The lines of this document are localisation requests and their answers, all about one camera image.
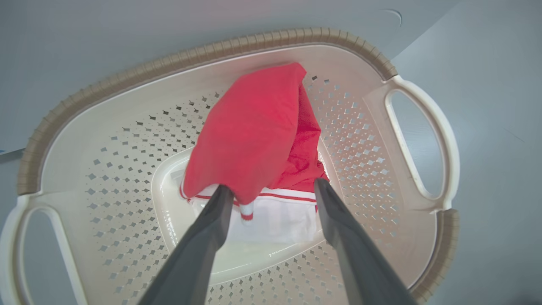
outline white cloth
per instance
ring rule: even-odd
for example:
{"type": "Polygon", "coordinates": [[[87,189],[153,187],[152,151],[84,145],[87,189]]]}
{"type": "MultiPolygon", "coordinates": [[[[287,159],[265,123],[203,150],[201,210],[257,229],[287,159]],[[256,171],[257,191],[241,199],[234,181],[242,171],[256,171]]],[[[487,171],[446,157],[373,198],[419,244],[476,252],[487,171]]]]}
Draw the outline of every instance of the white cloth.
{"type": "MultiPolygon", "coordinates": [[[[196,216],[208,199],[192,198],[190,204],[196,216]]],[[[258,197],[252,204],[254,220],[250,226],[241,219],[238,206],[233,206],[228,240],[251,243],[295,244],[311,242],[316,234],[315,204],[308,201],[258,197]]]]}

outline basket handle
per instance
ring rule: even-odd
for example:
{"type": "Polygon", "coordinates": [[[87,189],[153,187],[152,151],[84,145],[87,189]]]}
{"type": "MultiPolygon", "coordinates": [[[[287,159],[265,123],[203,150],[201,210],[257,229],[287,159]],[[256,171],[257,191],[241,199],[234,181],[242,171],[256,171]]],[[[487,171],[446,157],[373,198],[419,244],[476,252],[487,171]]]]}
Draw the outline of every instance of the basket handle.
{"type": "Polygon", "coordinates": [[[34,304],[23,262],[24,235],[30,215],[28,196],[20,196],[0,236],[0,292],[4,304],[34,304]]]}
{"type": "Polygon", "coordinates": [[[85,292],[58,212],[48,205],[30,207],[29,199],[29,195],[17,198],[17,205],[9,213],[0,235],[0,294],[3,303],[34,305],[24,272],[24,237],[30,217],[41,211],[53,225],[77,304],[86,305],[85,292]]]}
{"type": "Polygon", "coordinates": [[[391,125],[397,136],[399,146],[405,157],[414,183],[422,196],[435,203],[435,211],[445,211],[450,209],[451,201],[455,197],[457,188],[459,187],[460,172],[459,148],[457,147],[457,142],[450,123],[437,103],[416,84],[404,80],[399,75],[391,78],[389,84],[391,87],[385,96],[386,111],[388,112],[391,125]],[[410,155],[407,143],[403,137],[403,133],[401,132],[401,127],[399,126],[399,122],[391,105],[391,96],[395,92],[403,93],[416,106],[418,106],[418,108],[425,115],[426,119],[429,121],[429,124],[436,135],[438,146],[442,155],[442,163],[444,165],[442,191],[437,197],[432,196],[425,189],[412,156],[410,155]]]}

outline red cloth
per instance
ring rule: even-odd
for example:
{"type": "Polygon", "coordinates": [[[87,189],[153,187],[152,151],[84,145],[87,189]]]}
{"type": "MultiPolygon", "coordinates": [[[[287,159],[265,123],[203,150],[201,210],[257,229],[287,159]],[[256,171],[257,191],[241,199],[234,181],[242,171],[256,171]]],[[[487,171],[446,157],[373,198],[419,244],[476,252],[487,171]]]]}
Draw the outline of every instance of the red cloth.
{"type": "Polygon", "coordinates": [[[292,63],[235,81],[211,109],[193,149],[182,185],[187,197],[213,184],[228,186],[242,205],[264,187],[314,193],[314,180],[327,176],[305,74],[292,63]]]}

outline laundry basket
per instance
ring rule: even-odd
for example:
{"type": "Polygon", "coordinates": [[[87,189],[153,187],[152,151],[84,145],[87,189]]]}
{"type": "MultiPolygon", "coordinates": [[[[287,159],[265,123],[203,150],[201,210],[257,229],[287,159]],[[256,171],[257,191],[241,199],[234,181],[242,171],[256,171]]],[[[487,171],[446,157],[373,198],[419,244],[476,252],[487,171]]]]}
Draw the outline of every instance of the laundry basket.
{"type": "MultiPolygon", "coordinates": [[[[154,177],[157,169],[188,160],[210,109],[239,76],[291,62],[307,70],[331,185],[413,297],[427,300],[450,267],[459,230],[451,209],[459,153],[449,123],[368,42],[308,28],[171,54],[54,108],[29,140],[18,203],[2,232],[4,303],[32,304],[22,251],[28,220],[39,210],[53,223],[78,304],[136,304],[195,219],[180,198],[164,200],[178,189],[161,185],[172,172],[154,177]],[[391,106],[395,92],[435,131],[444,165],[439,196],[421,183],[391,106]]],[[[289,246],[227,242],[213,270],[207,304],[347,304],[336,253],[321,234],[289,246]]]]}

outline gray wall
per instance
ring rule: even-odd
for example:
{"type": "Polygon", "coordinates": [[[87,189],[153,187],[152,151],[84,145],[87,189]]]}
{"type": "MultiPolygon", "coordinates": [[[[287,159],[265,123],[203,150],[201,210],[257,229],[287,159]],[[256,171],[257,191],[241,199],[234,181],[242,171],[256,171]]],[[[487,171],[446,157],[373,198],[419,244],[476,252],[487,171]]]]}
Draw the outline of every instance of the gray wall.
{"type": "MultiPolygon", "coordinates": [[[[461,153],[459,246],[430,304],[542,302],[541,55],[541,1],[477,0],[393,60],[437,101],[461,153]]],[[[438,188],[430,131],[399,106],[422,179],[438,188]]]]}
{"type": "Polygon", "coordinates": [[[458,1],[1,0],[0,150],[25,147],[69,94],[184,48],[259,31],[333,27],[393,58],[458,1]],[[401,26],[382,9],[400,11],[401,26]]]}

